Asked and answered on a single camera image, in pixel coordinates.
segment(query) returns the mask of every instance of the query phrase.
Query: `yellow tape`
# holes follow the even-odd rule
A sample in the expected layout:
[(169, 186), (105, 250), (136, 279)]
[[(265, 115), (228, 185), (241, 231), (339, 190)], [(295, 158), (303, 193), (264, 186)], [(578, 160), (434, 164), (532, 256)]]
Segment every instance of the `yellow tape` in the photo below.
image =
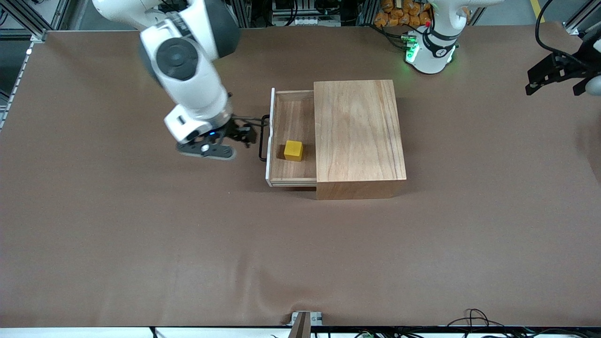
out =
[[(538, 3), (538, 0), (530, 0), (530, 4), (532, 5), (532, 10), (534, 11), (534, 17), (538, 17), (540, 14), (540, 4)], [(541, 17), (540, 21), (545, 22), (545, 17)]]

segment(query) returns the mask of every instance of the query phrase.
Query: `wooden cabinet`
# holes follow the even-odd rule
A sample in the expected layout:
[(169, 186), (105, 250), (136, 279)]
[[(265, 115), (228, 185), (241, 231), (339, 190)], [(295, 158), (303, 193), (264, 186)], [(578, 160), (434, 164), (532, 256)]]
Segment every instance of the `wooden cabinet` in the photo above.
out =
[[(390, 198), (406, 180), (391, 80), (315, 82), (314, 90), (272, 90), (266, 180), (315, 186), (319, 200)], [(287, 140), (303, 142), (286, 161)]]

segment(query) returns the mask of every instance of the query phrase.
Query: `yellow cube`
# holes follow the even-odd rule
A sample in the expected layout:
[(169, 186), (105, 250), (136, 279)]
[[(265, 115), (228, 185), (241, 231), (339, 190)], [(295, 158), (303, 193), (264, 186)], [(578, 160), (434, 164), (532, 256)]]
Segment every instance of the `yellow cube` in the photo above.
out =
[(290, 140), (286, 141), (284, 158), (288, 161), (300, 162), (302, 160), (302, 142)]

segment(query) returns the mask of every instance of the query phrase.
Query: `drawer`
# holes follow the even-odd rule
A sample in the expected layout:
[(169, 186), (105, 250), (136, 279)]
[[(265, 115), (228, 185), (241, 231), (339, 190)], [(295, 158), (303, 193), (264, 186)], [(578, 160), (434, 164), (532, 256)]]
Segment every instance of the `drawer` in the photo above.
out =
[[(302, 161), (284, 159), (287, 140), (302, 142)], [(272, 89), (265, 179), (269, 186), (317, 186), (315, 106), (312, 90)]]

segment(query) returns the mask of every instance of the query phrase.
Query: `brown table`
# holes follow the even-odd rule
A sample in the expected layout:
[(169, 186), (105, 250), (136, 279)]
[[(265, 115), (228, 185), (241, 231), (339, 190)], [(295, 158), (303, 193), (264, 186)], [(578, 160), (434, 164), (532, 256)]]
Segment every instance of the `brown table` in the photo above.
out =
[[(557, 24), (543, 39), (573, 51)], [(269, 188), (257, 147), (179, 155), (136, 32), (52, 32), (0, 134), (0, 326), (601, 325), (601, 99), (526, 97), (533, 28), (469, 27), (420, 75), (368, 28), (244, 31), (217, 62), (240, 115), (270, 89), (393, 79), (407, 183), (390, 200)]]

